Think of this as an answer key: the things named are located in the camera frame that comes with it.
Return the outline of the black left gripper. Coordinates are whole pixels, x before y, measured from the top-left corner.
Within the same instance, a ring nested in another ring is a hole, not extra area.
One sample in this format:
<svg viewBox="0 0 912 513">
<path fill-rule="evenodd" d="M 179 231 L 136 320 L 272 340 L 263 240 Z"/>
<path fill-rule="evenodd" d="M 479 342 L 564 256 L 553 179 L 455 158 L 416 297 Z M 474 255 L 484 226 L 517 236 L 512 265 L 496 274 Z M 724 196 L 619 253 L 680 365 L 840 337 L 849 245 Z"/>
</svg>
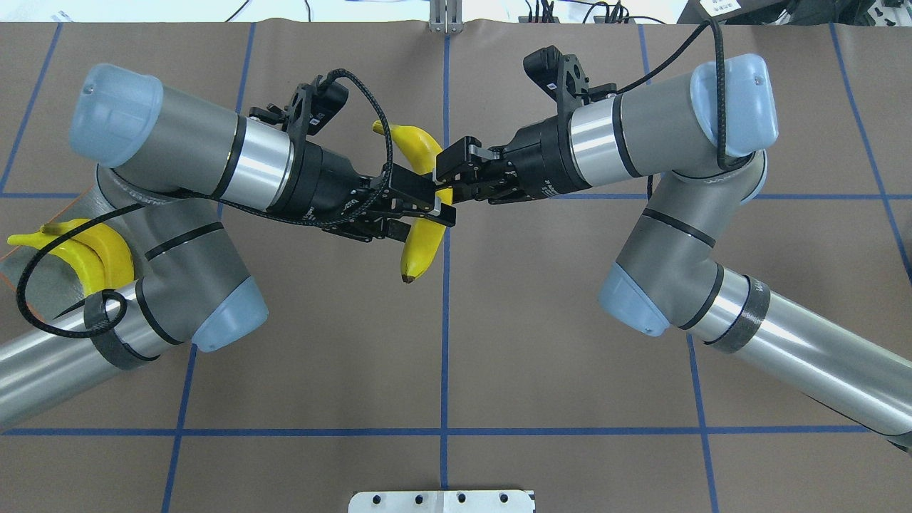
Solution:
<svg viewBox="0 0 912 513">
<path fill-rule="evenodd" d="M 444 227 L 456 224 L 456 209 L 437 197 L 433 181 L 404 167 L 392 166 L 383 182 L 381 177 L 359 175 L 348 158 L 312 142 L 305 142 L 294 156 L 299 159 L 271 206 L 274 217 L 318 225 L 363 243 L 385 238 L 404 243 L 410 225 L 397 220 L 401 217 L 419 217 Z M 379 195 L 370 213 L 385 218 L 355 214 L 375 192 Z"/>
</svg>

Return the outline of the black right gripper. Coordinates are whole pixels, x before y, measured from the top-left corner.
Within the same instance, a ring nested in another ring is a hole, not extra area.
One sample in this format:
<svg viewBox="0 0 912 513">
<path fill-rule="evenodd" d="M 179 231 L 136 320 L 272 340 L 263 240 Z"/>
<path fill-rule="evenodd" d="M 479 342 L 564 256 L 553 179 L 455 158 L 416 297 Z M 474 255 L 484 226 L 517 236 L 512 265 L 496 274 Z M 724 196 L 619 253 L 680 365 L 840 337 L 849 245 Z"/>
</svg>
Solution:
<svg viewBox="0 0 912 513">
<path fill-rule="evenodd" d="M 478 182 L 486 165 L 495 178 L 503 180 Z M 522 127 L 505 145 L 485 148 L 472 136 L 457 140 L 436 156 L 435 182 L 451 184 L 453 207 L 470 200 L 489 204 L 541 200 L 591 187 L 577 169 L 568 130 L 558 118 Z"/>
</svg>

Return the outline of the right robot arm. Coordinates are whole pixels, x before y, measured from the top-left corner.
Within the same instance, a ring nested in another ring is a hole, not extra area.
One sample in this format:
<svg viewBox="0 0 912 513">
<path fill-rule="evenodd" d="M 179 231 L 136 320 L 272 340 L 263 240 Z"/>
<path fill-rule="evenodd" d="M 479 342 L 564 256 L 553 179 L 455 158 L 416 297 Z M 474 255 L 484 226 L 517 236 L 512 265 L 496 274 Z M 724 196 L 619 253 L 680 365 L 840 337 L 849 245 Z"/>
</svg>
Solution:
<svg viewBox="0 0 912 513">
<path fill-rule="evenodd" d="M 659 176 L 613 260 L 602 308 L 657 337 L 671 326 L 732 354 L 910 451 L 910 363 L 710 256 L 765 185 L 777 113 L 765 60 L 727 58 L 654 85 L 595 87 L 554 46 L 525 56 L 556 115 L 485 148 L 467 136 L 436 158 L 452 201 L 541 200 Z"/>
</svg>

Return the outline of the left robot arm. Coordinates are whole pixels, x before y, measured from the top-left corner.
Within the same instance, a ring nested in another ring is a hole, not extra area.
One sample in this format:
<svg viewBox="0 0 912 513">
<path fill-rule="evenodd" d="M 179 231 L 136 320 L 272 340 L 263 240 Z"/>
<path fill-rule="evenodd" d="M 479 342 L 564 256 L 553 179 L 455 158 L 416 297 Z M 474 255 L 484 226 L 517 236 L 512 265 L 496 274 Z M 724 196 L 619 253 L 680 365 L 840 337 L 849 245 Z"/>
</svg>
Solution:
<svg viewBox="0 0 912 513">
<path fill-rule="evenodd" d="M 310 141 L 344 107 L 347 78 L 374 108 L 385 136 L 380 175 Z M 437 186 L 394 163 L 390 123 L 351 72 L 296 87 L 284 107 L 247 115 L 108 63 L 88 72 L 69 130 L 71 148 L 95 162 L 103 213 L 37 251 L 16 287 L 31 331 L 2 346 L 2 429 L 13 428 L 123 371 L 192 342 L 215 351 L 263 325 L 268 308 L 212 202 L 280 223 L 362 242 L 405 241 L 402 218 L 452 227 Z M 101 286 L 52 321 L 26 305 L 40 260 L 113 221 L 140 276 Z"/>
</svg>

